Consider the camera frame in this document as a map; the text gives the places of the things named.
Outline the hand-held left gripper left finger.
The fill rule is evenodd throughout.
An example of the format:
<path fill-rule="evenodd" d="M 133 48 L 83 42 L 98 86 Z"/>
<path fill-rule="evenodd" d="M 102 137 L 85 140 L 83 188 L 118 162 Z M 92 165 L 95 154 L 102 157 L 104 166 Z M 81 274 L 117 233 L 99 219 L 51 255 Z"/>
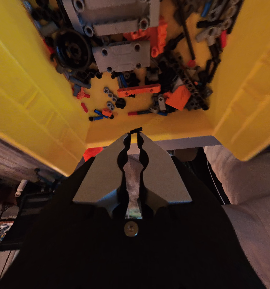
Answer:
<path fill-rule="evenodd" d="M 118 156 L 126 148 L 124 141 L 130 137 L 125 133 L 96 155 L 73 198 L 75 204 L 104 207 L 112 217 L 113 210 L 119 205 L 117 191 L 123 177 Z"/>

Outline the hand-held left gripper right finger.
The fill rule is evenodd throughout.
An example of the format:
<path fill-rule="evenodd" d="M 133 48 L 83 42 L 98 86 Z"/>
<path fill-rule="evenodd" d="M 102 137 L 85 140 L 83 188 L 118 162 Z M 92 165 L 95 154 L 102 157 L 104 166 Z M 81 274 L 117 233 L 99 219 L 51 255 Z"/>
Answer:
<path fill-rule="evenodd" d="M 137 133 L 140 173 L 139 202 L 143 219 L 152 218 L 161 207 L 182 205 L 192 198 L 168 152 L 142 132 Z"/>

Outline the yellow plastic bin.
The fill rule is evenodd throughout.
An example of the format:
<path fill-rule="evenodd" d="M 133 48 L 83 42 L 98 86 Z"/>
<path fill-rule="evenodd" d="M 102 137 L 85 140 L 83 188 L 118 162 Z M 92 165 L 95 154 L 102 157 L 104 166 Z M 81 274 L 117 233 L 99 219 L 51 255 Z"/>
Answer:
<path fill-rule="evenodd" d="M 270 145 L 270 1 L 244 1 L 221 54 L 209 110 L 168 116 L 128 116 L 146 110 L 151 94 L 126 99 L 113 120 L 90 122 L 103 109 L 116 79 L 93 79 L 84 103 L 57 73 L 36 27 L 20 1 L 0 1 L 0 138 L 68 176 L 86 148 L 108 146 L 142 127 L 153 141 L 214 136 L 236 158 L 247 161 Z"/>

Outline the pile of building bricks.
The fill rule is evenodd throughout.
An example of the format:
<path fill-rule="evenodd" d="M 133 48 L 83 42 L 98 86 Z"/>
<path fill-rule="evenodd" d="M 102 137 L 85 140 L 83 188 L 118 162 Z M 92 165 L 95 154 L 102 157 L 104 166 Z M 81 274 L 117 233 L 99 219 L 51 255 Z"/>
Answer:
<path fill-rule="evenodd" d="M 98 70 L 93 57 L 92 63 L 85 71 L 65 69 L 55 58 L 54 39 L 60 29 L 75 30 L 63 7 L 62 1 L 56 1 L 57 9 L 51 7 L 50 1 L 37 0 L 35 6 L 29 1 L 21 1 L 31 16 L 40 36 L 50 51 L 50 61 L 56 63 L 56 70 L 63 74 L 72 84 L 73 96 L 84 100 L 90 96 L 85 92 L 91 89 L 91 80 L 103 76 Z M 177 109 L 167 105 L 163 96 L 166 92 L 174 92 L 179 86 L 185 85 L 191 92 L 184 109 L 208 110 L 206 102 L 213 91 L 209 88 L 218 65 L 220 54 L 226 46 L 227 36 L 232 32 L 243 1 L 172 1 L 175 6 L 173 19 L 181 27 L 182 32 L 166 41 L 163 53 L 156 58 L 150 55 L 150 66 L 124 72 L 109 73 L 118 82 L 118 89 L 160 84 L 161 91 L 152 94 L 153 106 L 147 110 L 129 112 L 128 115 L 158 114 L 167 116 Z M 128 41 L 123 34 L 87 37 L 93 47 L 102 47 L 114 42 Z M 103 92 L 111 99 L 106 107 L 94 112 L 98 117 L 89 117 L 89 121 L 103 118 L 114 118 L 115 108 L 124 109 L 126 98 L 119 97 L 109 87 Z M 81 106 L 88 112 L 86 105 Z"/>

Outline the bright orange object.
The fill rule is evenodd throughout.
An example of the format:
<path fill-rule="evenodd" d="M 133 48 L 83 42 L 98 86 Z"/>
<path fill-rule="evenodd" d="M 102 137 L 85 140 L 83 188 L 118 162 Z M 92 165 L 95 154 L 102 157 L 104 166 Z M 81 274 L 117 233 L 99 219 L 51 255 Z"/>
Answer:
<path fill-rule="evenodd" d="M 97 154 L 103 151 L 103 147 L 94 147 L 94 148 L 88 148 L 85 150 L 83 154 L 83 159 L 85 162 L 87 162 L 91 157 L 95 157 Z"/>

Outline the orange panel piece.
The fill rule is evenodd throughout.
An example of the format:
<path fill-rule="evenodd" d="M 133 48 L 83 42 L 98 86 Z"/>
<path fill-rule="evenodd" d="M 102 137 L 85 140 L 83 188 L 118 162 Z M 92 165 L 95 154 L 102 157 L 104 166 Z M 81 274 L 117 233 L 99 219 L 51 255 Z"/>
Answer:
<path fill-rule="evenodd" d="M 163 96 L 167 105 L 182 111 L 191 97 L 191 92 L 185 85 L 181 85 L 174 92 L 166 92 Z"/>

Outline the orange flat beam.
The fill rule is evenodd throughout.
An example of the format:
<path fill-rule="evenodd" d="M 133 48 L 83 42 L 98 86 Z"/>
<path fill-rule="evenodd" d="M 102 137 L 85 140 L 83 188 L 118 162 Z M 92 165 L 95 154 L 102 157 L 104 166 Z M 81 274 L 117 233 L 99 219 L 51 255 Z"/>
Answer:
<path fill-rule="evenodd" d="M 161 91 L 160 84 L 152 84 L 152 85 L 144 85 L 144 86 L 136 86 L 136 87 L 128 87 L 121 88 L 117 90 L 117 94 L 120 98 L 129 97 L 131 95 L 138 95 L 144 93 L 159 93 Z"/>

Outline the grey plate with four holes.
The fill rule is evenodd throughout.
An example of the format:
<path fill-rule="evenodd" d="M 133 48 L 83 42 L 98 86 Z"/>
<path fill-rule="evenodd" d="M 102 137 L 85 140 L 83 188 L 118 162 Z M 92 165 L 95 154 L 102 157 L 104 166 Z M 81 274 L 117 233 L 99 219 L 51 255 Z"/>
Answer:
<path fill-rule="evenodd" d="M 92 53 L 98 70 L 124 72 L 150 66 L 150 41 L 114 42 L 102 47 L 93 47 Z"/>

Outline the black wheel hub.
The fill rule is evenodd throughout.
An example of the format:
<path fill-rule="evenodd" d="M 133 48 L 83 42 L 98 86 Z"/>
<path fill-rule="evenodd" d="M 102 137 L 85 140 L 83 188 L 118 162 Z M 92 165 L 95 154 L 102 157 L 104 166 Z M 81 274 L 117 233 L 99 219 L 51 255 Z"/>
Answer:
<path fill-rule="evenodd" d="M 54 39 L 55 58 L 65 69 L 85 71 L 93 60 L 87 37 L 72 29 L 60 29 Z"/>

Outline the orange bracket piece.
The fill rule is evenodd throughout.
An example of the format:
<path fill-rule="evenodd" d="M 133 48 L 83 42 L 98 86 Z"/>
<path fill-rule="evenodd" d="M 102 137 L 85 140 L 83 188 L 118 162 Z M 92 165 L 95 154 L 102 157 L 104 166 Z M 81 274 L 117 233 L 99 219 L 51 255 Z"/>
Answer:
<path fill-rule="evenodd" d="M 150 41 L 151 57 L 156 58 L 164 51 L 167 27 L 167 22 L 163 16 L 160 16 L 157 27 L 149 27 L 146 30 L 139 29 L 138 31 L 124 33 L 123 36 L 128 41 Z"/>

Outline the grey rectangular frame piece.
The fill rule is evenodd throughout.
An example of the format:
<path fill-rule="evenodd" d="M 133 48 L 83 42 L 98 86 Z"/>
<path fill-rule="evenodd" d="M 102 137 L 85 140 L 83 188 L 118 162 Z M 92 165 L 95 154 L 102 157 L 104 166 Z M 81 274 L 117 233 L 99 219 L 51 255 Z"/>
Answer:
<path fill-rule="evenodd" d="M 159 0 L 63 0 L 73 28 L 88 37 L 145 31 L 159 25 Z"/>

